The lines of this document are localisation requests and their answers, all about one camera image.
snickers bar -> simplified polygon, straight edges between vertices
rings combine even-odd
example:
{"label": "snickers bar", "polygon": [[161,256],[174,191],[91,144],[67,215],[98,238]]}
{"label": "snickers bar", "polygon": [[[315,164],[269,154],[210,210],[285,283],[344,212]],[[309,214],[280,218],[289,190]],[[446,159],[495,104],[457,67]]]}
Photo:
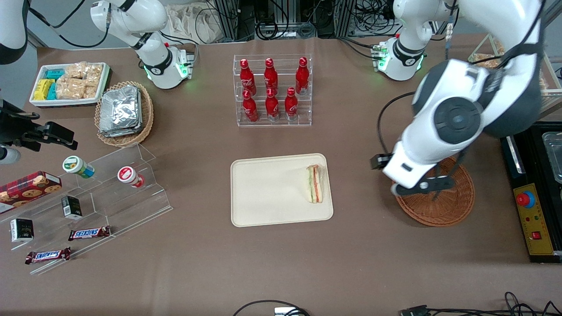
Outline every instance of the snickers bar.
{"label": "snickers bar", "polygon": [[91,228],[91,229],[82,229],[81,231],[70,231],[69,241],[73,241],[74,239],[107,237],[110,234],[111,231],[109,226]]}
{"label": "snickers bar", "polygon": [[30,252],[25,258],[25,264],[38,263],[49,260],[70,259],[70,247],[63,250],[47,251],[47,252]]}

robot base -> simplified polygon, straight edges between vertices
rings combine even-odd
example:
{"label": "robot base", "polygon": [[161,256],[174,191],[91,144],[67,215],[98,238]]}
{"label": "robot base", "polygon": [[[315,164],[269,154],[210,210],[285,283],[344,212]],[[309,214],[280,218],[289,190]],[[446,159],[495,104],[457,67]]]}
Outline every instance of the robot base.
{"label": "robot base", "polygon": [[380,42],[379,45],[371,49],[371,56],[373,58],[380,58],[373,60],[375,71],[385,73],[389,78],[396,81],[405,81],[414,76],[417,70],[422,66],[423,55],[417,61],[412,58],[406,60],[409,66],[405,66],[394,52],[394,43],[397,38],[393,37],[386,42]]}
{"label": "robot base", "polygon": [[151,74],[146,67],[144,68],[148,78],[160,89],[174,88],[182,81],[191,78],[193,71],[193,60],[187,57],[185,50],[179,50],[173,46],[168,49],[172,53],[172,63],[161,75]]}

red button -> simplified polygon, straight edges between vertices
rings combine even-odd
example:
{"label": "red button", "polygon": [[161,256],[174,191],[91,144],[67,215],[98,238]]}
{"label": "red button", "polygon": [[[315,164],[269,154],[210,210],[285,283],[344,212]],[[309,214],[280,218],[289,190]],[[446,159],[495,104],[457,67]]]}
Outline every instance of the red button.
{"label": "red button", "polygon": [[518,194],[517,198],[515,199],[517,200],[517,204],[521,206],[527,206],[529,205],[529,203],[531,203],[531,198],[525,193]]}

cookie box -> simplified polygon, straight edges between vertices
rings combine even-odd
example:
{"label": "cookie box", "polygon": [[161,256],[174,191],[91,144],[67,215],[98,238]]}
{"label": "cookie box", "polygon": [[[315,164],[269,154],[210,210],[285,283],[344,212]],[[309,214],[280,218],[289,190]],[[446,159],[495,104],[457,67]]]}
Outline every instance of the cookie box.
{"label": "cookie box", "polygon": [[19,180],[0,186],[0,214],[20,207],[62,188],[59,177],[37,171]]}

yellow control panel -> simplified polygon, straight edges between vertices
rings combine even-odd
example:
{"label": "yellow control panel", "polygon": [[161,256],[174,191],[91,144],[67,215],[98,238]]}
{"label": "yellow control panel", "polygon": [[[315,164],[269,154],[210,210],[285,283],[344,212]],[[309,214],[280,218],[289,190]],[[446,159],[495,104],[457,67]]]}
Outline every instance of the yellow control panel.
{"label": "yellow control panel", "polygon": [[530,255],[552,255],[552,243],[534,183],[513,190]]}

